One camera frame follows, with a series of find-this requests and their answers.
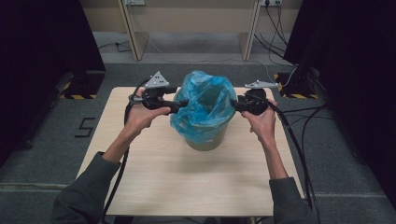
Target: black curtain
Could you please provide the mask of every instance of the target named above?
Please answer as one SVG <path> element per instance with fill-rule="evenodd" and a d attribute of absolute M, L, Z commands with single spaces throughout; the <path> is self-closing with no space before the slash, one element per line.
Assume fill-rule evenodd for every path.
<path fill-rule="evenodd" d="M 396 208 L 396 1 L 324 2 L 303 1 L 285 59 L 319 70 L 351 148 Z"/>
<path fill-rule="evenodd" d="M 105 71 L 78 0 L 0 1 L 0 166 L 32 136 L 67 72 Z"/>

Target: hand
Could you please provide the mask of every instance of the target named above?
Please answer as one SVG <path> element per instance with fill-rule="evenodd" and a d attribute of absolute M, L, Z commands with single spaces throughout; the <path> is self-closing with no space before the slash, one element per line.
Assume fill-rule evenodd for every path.
<path fill-rule="evenodd" d="M 141 96 L 144 88 L 140 88 L 136 95 Z M 160 115 L 170 113 L 170 107 L 161 107 L 155 110 L 149 110 L 143 105 L 132 106 L 128 115 L 128 120 L 125 124 L 125 129 L 129 130 L 134 135 L 139 135 L 143 129 L 148 128 L 151 122 Z"/>
<path fill-rule="evenodd" d="M 277 103 L 273 100 L 269 100 L 273 105 Z M 264 146 L 272 146 L 275 142 L 275 122 L 276 112 L 268 107 L 262 114 L 255 116 L 247 111 L 241 113 L 242 117 L 247 119 L 250 123 L 250 132 L 257 134 L 260 142 Z"/>

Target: wooden table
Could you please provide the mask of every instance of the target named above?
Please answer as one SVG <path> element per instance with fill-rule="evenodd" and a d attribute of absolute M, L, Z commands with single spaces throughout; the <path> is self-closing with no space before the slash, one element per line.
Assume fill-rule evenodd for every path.
<path fill-rule="evenodd" d="M 235 90 L 243 94 L 247 89 Z M 115 88 L 111 92 L 79 174 L 94 154 L 106 151 L 119 134 L 127 97 L 133 91 L 134 88 Z M 266 91 L 267 97 L 273 99 L 271 91 Z M 173 99 L 173 94 L 165 96 Z M 170 126 L 169 118 L 156 118 L 132 142 L 109 215 L 262 217 L 273 214 L 264 152 L 256 134 L 249 132 L 246 119 L 235 113 L 221 145 L 211 151 L 197 151 Z M 302 193 L 280 120 L 276 123 L 276 142 L 286 170 L 294 176 Z"/>

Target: person's left hand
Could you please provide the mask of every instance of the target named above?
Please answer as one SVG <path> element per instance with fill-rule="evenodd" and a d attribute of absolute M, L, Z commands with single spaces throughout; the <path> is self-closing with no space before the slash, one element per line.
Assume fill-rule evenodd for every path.
<path fill-rule="evenodd" d="M 144 88 L 140 88 L 136 96 L 143 94 Z M 161 107 L 155 110 L 149 110 L 143 105 L 132 106 L 128 115 L 128 120 L 125 124 L 125 129 L 129 130 L 134 135 L 139 135 L 143 129 L 148 128 L 151 122 L 160 115 L 165 115 L 171 112 L 170 107 Z"/>

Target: person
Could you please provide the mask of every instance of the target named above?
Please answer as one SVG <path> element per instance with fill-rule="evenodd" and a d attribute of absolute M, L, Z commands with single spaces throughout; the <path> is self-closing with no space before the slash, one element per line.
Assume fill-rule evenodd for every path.
<path fill-rule="evenodd" d="M 169 107 L 148 110 L 142 105 L 134 105 L 127 122 L 118 137 L 105 153 L 98 152 L 87 169 L 70 186 L 56 197 L 51 223 L 99 223 L 103 214 L 110 181 L 120 168 L 120 160 L 128 146 L 151 122 L 160 115 L 170 112 Z M 266 109 L 261 115 L 254 116 L 242 112 L 242 117 L 250 122 L 250 132 L 257 134 L 270 173 L 270 187 L 274 200 L 276 223 L 316 223 L 315 215 L 301 199 L 295 181 L 283 166 L 276 149 L 276 113 Z"/>

